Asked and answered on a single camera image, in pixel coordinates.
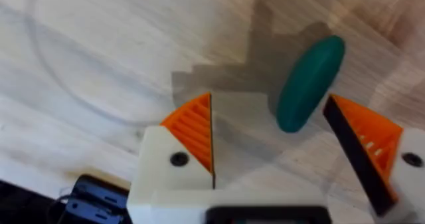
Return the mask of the left gripper white and orange right finger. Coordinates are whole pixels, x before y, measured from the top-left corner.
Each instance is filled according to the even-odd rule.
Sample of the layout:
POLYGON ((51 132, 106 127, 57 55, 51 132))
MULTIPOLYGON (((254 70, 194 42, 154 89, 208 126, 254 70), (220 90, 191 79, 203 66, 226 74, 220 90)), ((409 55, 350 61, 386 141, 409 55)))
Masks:
POLYGON ((323 115, 349 160, 376 223, 424 222, 424 131, 404 128, 332 94, 323 115))

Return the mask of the left gripper white and orange left finger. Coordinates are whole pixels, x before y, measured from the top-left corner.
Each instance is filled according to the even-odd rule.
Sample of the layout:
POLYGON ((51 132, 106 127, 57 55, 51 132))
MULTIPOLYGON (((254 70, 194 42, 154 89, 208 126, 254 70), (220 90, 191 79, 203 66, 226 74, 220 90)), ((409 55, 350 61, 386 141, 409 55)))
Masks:
POLYGON ((202 94, 145 129, 128 206, 163 191, 215 188, 211 93, 202 94))

